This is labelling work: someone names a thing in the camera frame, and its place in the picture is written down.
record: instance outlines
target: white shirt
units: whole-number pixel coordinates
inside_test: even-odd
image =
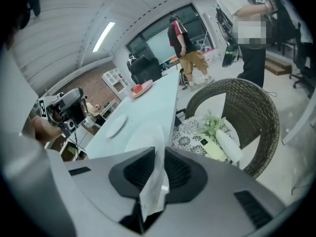
[[[247,0],[217,0],[223,13],[233,24],[234,36],[239,44],[248,44],[249,39],[265,39],[266,30],[261,27],[261,15],[238,17],[238,12],[245,5],[250,5]]]

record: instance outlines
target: fluorescent light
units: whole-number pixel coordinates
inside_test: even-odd
[[[92,52],[98,51],[100,45],[102,44],[102,41],[104,40],[105,36],[109,33],[110,29],[115,25],[115,23],[110,22],[107,27],[104,29],[103,33],[101,34],[100,38],[98,39],[94,49]]]

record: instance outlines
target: black pants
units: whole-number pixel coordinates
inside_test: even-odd
[[[265,78],[266,49],[250,49],[240,45],[244,62],[243,72],[237,78],[246,79],[263,87]]]

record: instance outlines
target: white plate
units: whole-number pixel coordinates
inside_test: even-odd
[[[114,120],[111,124],[111,127],[105,134],[107,139],[112,138],[114,135],[118,133],[118,131],[122,128],[127,120],[127,115],[119,116],[116,120]]]

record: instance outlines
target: black office chair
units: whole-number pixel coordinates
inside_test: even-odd
[[[296,89],[297,84],[303,84],[307,90],[309,91],[308,98],[311,98],[312,93],[315,90],[315,84],[313,80],[316,79],[316,66],[315,66],[315,59],[314,59],[314,45],[312,43],[301,43],[301,27],[299,24],[299,28],[297,29],[296,34],[296,43],[297,43],[297,56],[295,58],[295,64],[300,70],[300,73],[297,75],[290,74],[289,78],[292,77],[298,79],[293,88]],[[310,68],[306,67],[306,59],[307,57],[311,60]]]
[[[162,77],[161,66],[158,59],[148,60],[144,55],[139,57],[130,66],[132,80],[136,84],[143,84],[146,81],[156,81]]]

